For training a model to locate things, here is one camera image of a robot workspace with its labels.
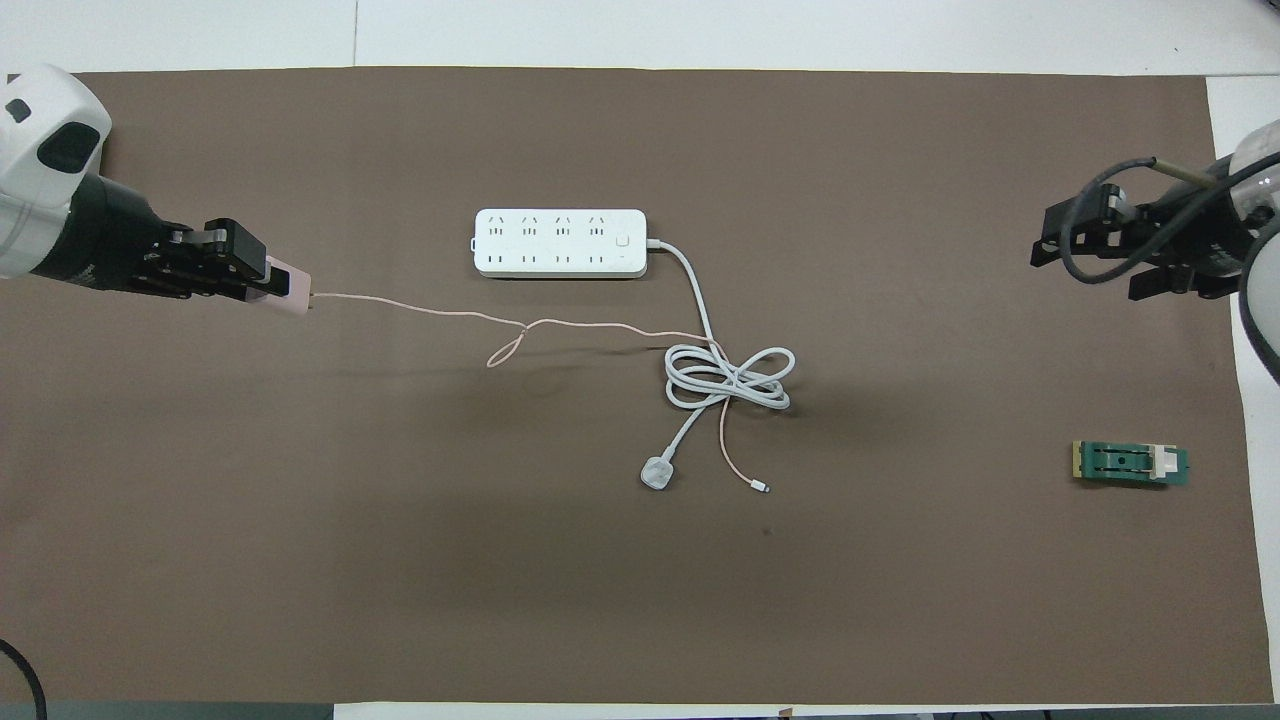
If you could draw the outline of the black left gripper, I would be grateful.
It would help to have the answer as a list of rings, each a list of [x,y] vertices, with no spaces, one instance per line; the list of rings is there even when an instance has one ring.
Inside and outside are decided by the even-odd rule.
[[[201,266],[224,274],[201,275],[179,268],[172,240]],[[169,299],[224,297],[257,301],[273,293],[265,245],[239,222],[215,218],[202,229],[165,222],[138,192],[100,176],[84,177],[70,199],[64,227],[38,264],[38,275],[100,291]]]

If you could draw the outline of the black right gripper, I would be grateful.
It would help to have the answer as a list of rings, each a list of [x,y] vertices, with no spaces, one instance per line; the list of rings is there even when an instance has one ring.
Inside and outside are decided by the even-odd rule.
[[[1032,245],[1030,266],[1060,260],[1062,222],[1075,199],[1047,208],[1039,238]],[[1101,184],[1091,191],[1070,225],[1071,254],[1100,259],[1124,259],[1137,249],[1137,210],[1119,184]],[[1193,293],[1221,299],[1239,288],[1239,275],[1253,236],[1244,228],[1231,199],[1211,199],[1194,218],[1174,233],[1149,259],[1152,269],[1135,273],[1129,299],[1142,301],[1162,293]]]

